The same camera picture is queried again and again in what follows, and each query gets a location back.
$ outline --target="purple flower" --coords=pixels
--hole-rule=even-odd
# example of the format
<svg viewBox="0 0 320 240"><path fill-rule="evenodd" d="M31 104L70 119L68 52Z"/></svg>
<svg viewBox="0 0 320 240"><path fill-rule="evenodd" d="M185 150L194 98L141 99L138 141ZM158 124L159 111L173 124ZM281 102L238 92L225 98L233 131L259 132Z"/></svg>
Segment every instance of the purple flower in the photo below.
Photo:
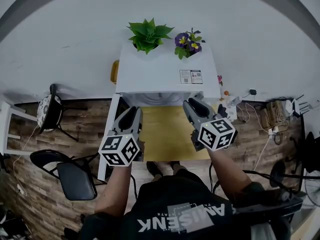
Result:
<svg viewBox="0 0 320 240"><path fill-rule="evenodd" d="M196 53L202 51L202 47L199 42L190 41L189 42L190 51L195 51Z"/></svg>
<svg viewBox="0 0 320 240"><path fill-rule="evenodd" d="M189 38L189 35L187 33L178 34L174 39L175 46L179 46L181 48L184 47L188 38Z"/></svg>

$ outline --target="black t-shirt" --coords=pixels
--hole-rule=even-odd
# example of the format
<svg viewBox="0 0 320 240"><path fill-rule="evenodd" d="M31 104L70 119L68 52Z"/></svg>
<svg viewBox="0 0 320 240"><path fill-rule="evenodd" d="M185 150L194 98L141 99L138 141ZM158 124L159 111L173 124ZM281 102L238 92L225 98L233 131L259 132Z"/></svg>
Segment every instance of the black t-shirt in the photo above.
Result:
<svg viewBox="0 0 320 240"><path fill-rule="evenodd" d="M205 184L165 176L142 185L132 210L122 218L103 212L88 216L79 239L95 238L251 239L251 227L234 223L232 204Z"/></svg>

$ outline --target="black plug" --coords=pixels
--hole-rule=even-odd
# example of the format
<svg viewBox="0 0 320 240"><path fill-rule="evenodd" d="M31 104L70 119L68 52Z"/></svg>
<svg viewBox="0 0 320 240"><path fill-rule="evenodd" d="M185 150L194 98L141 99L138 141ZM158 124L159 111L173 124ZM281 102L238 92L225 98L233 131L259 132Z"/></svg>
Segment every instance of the black plug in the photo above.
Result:
<svg viewBox="0 0 320 240"><path fill-rule="evenodd" d="M250 90L249 90L249 93L250 93L251 95L255 96L255 95L257 95L257 90L255 90L255 89L250 89Z"/></svg>

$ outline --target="yellow flower center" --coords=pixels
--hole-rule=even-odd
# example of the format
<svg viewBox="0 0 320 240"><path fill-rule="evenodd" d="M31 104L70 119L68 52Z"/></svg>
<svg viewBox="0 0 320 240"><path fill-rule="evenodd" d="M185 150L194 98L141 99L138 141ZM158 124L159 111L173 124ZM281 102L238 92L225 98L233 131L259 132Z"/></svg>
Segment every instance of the yellow flower center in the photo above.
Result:
<svg viewBox="0 0 320 240"><path fill-rule="evenodd" d="M195 42L191 44L191 47L194 47L194 48L196 48L196 49L199 48L199 46L198 46Z"/></svg>
<svg viewBox="0 0 320 240"><path fill-rule="evenodd" d="M180 43L180 44L184 44L185 42L186 42L186 38L185 38L185 36L183 36L183 37L180 39L179 43Z"/></svg>

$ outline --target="green potted plant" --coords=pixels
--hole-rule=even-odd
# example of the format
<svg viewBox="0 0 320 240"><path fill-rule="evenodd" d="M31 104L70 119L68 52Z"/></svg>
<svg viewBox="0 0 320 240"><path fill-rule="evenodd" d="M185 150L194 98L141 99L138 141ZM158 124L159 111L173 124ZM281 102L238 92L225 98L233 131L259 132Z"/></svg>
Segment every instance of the green potted plant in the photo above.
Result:
<svg viewBox="0 0 320 240"><path fill-rule="evenodd" d="M129 40L132 40L138 52L142 50L145 51L145 54L148 54L152 49L163 44L161 38L172 39L167 34L174 27L167 27L166 25L156 26L154 18L149 22L144 19L143 23L129 22L129 25L127 28L134 33L134 36L129 38Z"/></svg>
<svg viewBox="0 0 320 240"><path fill-rule="evenodd" d="M196 34L200 33L201 32L199 30L194 32L194 28L192 27L191 32L187 31L179 33L175 37L174 54L178 55L180 60L182 60L184 56L189 58L190 56L202 51L201 44L198 41L201 41L202 43L205 43L206 41L202 40L201 36L196 36Z"/></svg>

